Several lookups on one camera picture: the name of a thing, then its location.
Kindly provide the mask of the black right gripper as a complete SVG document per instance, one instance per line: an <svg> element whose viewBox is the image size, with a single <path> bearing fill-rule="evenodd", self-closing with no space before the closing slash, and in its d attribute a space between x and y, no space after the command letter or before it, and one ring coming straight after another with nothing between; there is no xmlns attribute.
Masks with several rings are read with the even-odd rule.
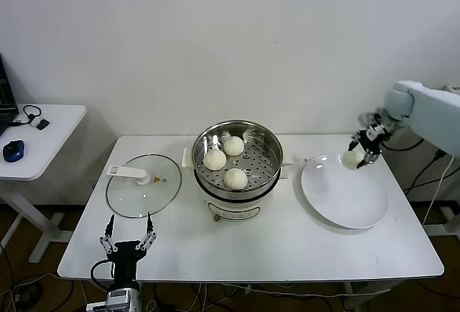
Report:
<svg viewBox="0 0 460 312"><path fill-rule="evenodd" d="M375 163L380 156L380 142L382 131L374 127L367 127L366 129L359 130L351 136L351 142L348 150L353 150L359 143L364 149L360 154L357 168L363 168L367 165Z"/></svg>

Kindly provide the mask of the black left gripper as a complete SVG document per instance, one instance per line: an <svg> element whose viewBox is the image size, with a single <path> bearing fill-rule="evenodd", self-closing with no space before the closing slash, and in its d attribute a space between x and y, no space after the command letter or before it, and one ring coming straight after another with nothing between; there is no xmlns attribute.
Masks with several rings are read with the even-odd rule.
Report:
<svg viewBox="0 0 460 312"><path fill-rule="evenodd" d="M147 255L148 249L156 240L154 222L151 213L147 214L147 230L145 236L139 240L116 242L112 240L114 228L114 215L111 215L106 225L103 236L99 237L101 246L109 261L114 264L114 282L109 286L110 289L132 288L139 289L137 282L137 263Z"/></svg>

